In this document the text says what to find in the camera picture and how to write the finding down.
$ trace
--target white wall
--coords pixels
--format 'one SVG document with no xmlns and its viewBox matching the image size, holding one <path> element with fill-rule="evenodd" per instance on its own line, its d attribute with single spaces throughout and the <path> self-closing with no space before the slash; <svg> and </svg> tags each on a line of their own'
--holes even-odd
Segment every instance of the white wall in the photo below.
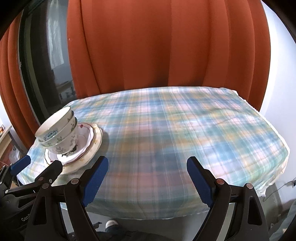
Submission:
<svg viewBox="0 0 296 241">
<path fill-rule="evenodd" d="M 271 37 L 271 68 L 260 112 L 286 140 L 291 153 L 276 187 L 296 178 L 296 43 L 278 16 L 264 3 Z M 296 199 L 291 183 L 279 190 L 283 208 Z"/>
</svg>

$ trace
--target stacked bowls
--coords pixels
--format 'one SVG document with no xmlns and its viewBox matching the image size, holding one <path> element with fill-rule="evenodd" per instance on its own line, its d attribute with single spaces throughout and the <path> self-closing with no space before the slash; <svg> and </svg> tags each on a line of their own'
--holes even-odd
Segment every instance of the stacked bowls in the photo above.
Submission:
<svg viewBox="0 0 296 241">
<path fill-rule="evenodd" d="M 39 143 L 54 154 L 66 154 L 77 144 L 77 118 L 70 106 L 49 117 L 36 131 Z"/>
</svg>

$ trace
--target plastic bag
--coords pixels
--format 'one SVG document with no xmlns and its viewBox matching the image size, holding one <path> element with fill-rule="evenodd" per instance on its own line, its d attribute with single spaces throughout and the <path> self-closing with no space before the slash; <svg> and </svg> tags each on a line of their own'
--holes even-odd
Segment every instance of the plastic bag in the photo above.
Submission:
<svg viewBox="0 0 296 241">
<path fill-rule="evenodd" d="M 17 162 L 19 159 L 21 159 L 21 157 L 22 154 L 20 153 L 20 151 L 16 148 L 16 146 L 13 146 L 8 156 L 10 163 Z"/>
</svg>

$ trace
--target shoe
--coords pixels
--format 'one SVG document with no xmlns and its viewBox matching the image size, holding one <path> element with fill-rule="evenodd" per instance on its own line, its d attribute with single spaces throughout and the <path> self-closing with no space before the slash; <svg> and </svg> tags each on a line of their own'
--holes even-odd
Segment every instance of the shoe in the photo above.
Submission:
<svg viewBox="0 0 296 241">
<path fill-rule="evenodd" d="M 115 220 L 111 219 L 106 223 L 106 228 L 113 226 L 113 225 L 118 225 L 118 222 L 116 222 Z"/>
</svg>

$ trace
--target stack of dishes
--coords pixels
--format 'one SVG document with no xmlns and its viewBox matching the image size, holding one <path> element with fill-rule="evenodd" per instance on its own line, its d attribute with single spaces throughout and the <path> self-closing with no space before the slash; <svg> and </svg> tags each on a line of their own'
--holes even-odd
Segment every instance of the stack of dishes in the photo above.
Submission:
<svg viewBox="0 0 296 241">
<path fill-rule="evenodd" d="M 45 164 L 61 161 L 62 174 L 71 173 L 86 165 L 102 143 L 102 130 L 94 123 L 78 123 L 71 107 L 65 107 L 49 117 L 35 136 L 46 148 Z"/>
<path fill-rule="evenodd" d="M 55 154 L 71 152 L 78 137 L 78 123 L 71 107 L 55 112 L 36 131 L 39 143 Z"/>
</svg>

